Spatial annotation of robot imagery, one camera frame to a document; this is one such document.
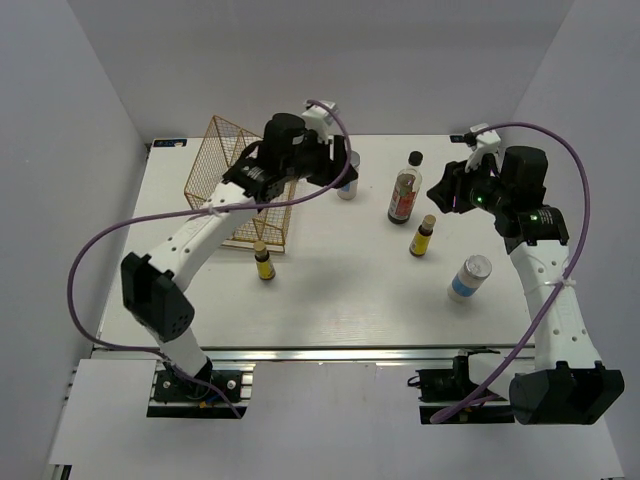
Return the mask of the dark sauce glass bottle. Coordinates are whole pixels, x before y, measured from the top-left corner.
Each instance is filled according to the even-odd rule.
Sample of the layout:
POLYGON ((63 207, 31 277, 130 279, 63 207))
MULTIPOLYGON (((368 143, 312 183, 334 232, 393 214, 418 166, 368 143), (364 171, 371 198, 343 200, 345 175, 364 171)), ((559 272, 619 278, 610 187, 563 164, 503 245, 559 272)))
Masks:
POLYGON ((394 224, 404 224, 410 219, 423 180, 420 172, 422 162, 423 154, 412 151, 407 165, 396 176, 387 210, 387 217, 394 224))

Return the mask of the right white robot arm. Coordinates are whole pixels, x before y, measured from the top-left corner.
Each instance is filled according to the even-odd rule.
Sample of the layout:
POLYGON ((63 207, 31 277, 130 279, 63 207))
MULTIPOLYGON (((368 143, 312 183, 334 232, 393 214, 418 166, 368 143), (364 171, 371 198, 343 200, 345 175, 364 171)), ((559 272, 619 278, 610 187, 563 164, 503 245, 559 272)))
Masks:
POLYGON ((592 425, 621 396, 620 371, 604 366, 586 330, 571 280, 569 234, 560 210, 545 203, 548 160, 526 146, 506 150, 501 169, 486 154, 478 164, 449 162, 427 196, 444 213, 475 208, 494 218, 520 279, 531 325, 524 335, 535 344, 534 367, 518 370, 518 343, 505 358, 472 352, 451 374, 453 390, 464 399, 431 418, 443 423, 486 394, 509 402, 523 425, 592 425))

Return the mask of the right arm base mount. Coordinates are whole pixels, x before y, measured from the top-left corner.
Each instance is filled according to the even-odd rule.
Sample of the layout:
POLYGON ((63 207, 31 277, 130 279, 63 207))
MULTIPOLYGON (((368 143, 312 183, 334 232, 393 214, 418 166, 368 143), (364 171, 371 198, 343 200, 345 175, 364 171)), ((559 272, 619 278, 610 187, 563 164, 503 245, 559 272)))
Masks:
MULTIPOLYGON (((477 385, 469 379, 468 354, 456 355, 448 368, 419 369, 406 385, 419 391, 420 422, 431 425, 431 417, 439 410, 463 400, 477 385)), ((485 390, 480 399, 465 407, 444 422, 444 425, 513 424, 515 422, 507 401, 498 397, 495 402, 482 401, 491 393, 485 390)))

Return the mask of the white jar blue label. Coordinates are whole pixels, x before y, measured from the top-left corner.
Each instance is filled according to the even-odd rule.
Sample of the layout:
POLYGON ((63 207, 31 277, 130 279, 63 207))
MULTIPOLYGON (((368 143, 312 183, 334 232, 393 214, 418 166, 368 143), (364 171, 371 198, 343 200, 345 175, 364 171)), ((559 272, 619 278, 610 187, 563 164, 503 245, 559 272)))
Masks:
POLYGON ((470 299, 492 273, 491 261, 483 255, 471 255, 451 280, 447 294, 456 302, 470 299))

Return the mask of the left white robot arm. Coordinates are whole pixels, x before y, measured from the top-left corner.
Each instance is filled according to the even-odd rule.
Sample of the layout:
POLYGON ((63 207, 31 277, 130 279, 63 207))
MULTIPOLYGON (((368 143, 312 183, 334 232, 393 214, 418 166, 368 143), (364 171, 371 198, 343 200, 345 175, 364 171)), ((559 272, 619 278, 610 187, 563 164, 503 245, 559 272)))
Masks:
POLYGON ((211 387, 212 365, 191 329, 195 309, 189 285, 234 231, 274 204, 288 182, 304 179, 341 188, 357 178, 348 160, 347 136, 329 135, 338 122, 335 103, 309 101, 301 115, 276 113, 260 140, 247 145, 203 205, 149 253, 121 263, 125 309, 154 338, 177 387, 199 399, 211 387))

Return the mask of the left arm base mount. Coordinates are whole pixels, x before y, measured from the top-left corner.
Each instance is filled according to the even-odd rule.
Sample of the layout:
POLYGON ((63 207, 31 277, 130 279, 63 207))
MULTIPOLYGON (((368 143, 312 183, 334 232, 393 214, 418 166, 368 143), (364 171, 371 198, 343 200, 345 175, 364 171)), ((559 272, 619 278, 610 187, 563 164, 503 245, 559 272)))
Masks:
POLYGON ((157 365, 152 380, 148 418, 239 420, 252 395, 253 366, 230 363, 213 366, 206 385, 181 378, 165 365, 157 365))

